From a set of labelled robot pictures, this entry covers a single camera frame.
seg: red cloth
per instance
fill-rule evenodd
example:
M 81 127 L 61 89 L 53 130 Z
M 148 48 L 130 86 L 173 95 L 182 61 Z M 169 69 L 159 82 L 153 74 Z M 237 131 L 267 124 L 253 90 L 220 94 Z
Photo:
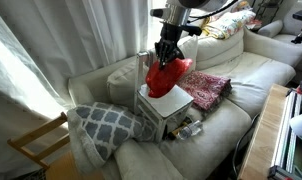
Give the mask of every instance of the red cloth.
M 166 64 L 164 69 L 159 70 L 159 61 L 150 67 L 145 81 L 150 88 L 149 96 L 160 98 L 167 94 L 189 69 L 192 64 L 191 59 L 178 59 Z
M 190 94 L 193 106 L 210 112 L 214 110 L 223 97 L 231 93 L 231 79 L 192 71 L 182 78 L 177 85 Z

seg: wooden chair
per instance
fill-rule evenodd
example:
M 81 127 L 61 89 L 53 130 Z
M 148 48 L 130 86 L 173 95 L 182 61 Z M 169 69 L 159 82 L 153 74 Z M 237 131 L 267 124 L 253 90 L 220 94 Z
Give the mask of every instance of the wooden chair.
M 11 147 L 40 165 L 45 170 L 46 180 L 103 180 L 104 178 L 100 170 L 96 170 L 88 175 L 80 174 L 76 168 L 71 151 L 68 151 L 51 164 L 48 164 L 43 160 L 62 146 L 68 144 L 70 142 L 69 134 L 64 135 L 54 144 L 38 154 L 32 152 L 26 147 L 27 144 L 61 126 L 66 121 L 67 116 L 62 112 L 56 119 L 41 125 L 35 130 L 23 134 L 21 137 L 9 139 L 7 142 Z

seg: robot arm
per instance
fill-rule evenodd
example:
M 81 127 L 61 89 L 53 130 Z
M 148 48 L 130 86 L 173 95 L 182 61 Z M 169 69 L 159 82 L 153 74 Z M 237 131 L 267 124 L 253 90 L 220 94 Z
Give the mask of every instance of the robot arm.
M 191 8 L 199 8 L 207 4 L 210 0 L 167 0 L 166 8 L 151 10 L 151 16 L 164 19 L 161 30 L 161 39 L 155 43 L 155 50 L 160 64 L 159 69 L 163 69 L 165 64 L 175 58 L 184 59 L 177 42 L 182 31 L 189 32 L 189 35 L 200 35 L 202 30 L 196 26 L 186 25 L 191 12 Z

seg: pink patterned blanket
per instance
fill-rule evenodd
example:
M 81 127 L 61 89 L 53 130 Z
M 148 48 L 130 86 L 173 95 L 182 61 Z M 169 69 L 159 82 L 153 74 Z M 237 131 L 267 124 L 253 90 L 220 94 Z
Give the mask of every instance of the pink patterned blanket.
M 232 89 L 230 82 L 229 78 L 192 71 L 177 85 L 194 98 L 193 107 L 207 115 L 218 107 L 224 97 L 229 96 Z

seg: gray patterned pillow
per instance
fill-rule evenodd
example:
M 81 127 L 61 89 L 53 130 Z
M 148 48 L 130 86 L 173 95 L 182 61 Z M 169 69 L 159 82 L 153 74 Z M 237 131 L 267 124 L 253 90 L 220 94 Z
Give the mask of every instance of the gray patterned pillow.
M 105 103 L 78 105 L 67 112 L 71 150 L 82 172 L 100 168 L 127 139 L 153 141 L 154 125 L 126 107 Z

